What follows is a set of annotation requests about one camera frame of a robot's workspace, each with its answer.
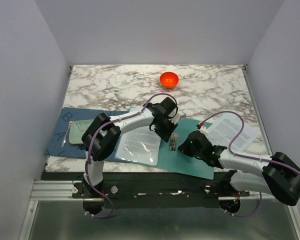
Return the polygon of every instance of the gray wall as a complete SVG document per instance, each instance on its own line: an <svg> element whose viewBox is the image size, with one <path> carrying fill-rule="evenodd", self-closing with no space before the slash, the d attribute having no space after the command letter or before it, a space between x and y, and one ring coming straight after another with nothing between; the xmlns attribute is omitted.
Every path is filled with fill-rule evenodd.
<svg viewBox="0 0 300 240"><path fill-rule="evenodd" d="M300 166L300 0L283 3L247 73L272 151Z"/></svg>
<svg viewBox="0 0 300 240"><path fill-rule="evenodd" d="M33 0L0 0L0 240L18 239L69 67Z"/></svg>
<svg viewBox="0 0 300 240"><path fill-rule="evenodd" d="M247 64L283 0L36 0L70 64Z"/></svg>

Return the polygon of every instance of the fork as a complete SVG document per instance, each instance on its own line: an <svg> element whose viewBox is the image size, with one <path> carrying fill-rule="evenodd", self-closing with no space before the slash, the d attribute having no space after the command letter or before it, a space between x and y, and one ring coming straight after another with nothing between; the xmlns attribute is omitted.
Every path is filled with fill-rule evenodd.
<svg viewBox="0 0 300 240"><path fill-rule="evenodd" d="M70 118L69 125L68 125L68 129L67 129L67 131L65 132L65 136L64 136L64 139L63 139L63 141L62 141L62 145L61 145L62 148L65 146L66 139L67 139L67 134L68 134L68 132L69 132L69 130L70 130L70 128L71 128L71 125L72 125L73 123L74 123L74 119L73 119L73 118Z"/></svg>

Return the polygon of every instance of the marble table top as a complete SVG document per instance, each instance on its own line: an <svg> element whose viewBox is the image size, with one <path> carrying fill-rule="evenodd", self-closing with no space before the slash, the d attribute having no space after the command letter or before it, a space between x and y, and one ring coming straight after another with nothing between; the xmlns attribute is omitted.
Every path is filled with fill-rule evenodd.
<svg viewBox="0 0 300 240"><path fill-rule="evenodd" d="M164 72L179 76L175 88L167 89L160 84L160 75ZM243 71L237 65L75 65L63 107L128 111L131 107L142 106L156 93L173 95L187 118L202 121L224 110L240 114L260 133L245 152L268 154ZM50 156L45 169L47 172L83 172L84 163L84 159ZM110 161L104 163L103 171L165 172L154 167Z"/></svg>

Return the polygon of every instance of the red bowl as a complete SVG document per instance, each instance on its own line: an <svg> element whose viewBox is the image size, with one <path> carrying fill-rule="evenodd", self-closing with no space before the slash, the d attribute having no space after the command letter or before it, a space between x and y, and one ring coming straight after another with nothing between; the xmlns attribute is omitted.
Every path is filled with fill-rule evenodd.
<svg viewBox="0 0 300 240"><path fill-rule="evenodd" d="M161 74L160 83L167 89L175 87L179 82L179 77L177 74L171 71L167 71Z"/></svg>

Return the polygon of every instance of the white paper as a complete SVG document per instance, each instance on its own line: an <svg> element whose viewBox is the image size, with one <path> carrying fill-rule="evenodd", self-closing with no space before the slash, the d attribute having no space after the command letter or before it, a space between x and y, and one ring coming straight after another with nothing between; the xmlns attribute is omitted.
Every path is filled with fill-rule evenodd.
<svg viewBox="0 0 300 240"><path fill-rule="evenodd" d="M156 166L161 138L148 126L139 127L121 136L115 157L134 163Z"/></svg>
<svg viewBox="0 0 300 240"><path fill-rule="evenodd" d="M213 145L228 147L230 141L237 135L242 126L241 120L234 114L224 113L208 128L207 138ZM231 145L233 151L243 152L258 137L258 133L244 123L242 133Z"/></svg>

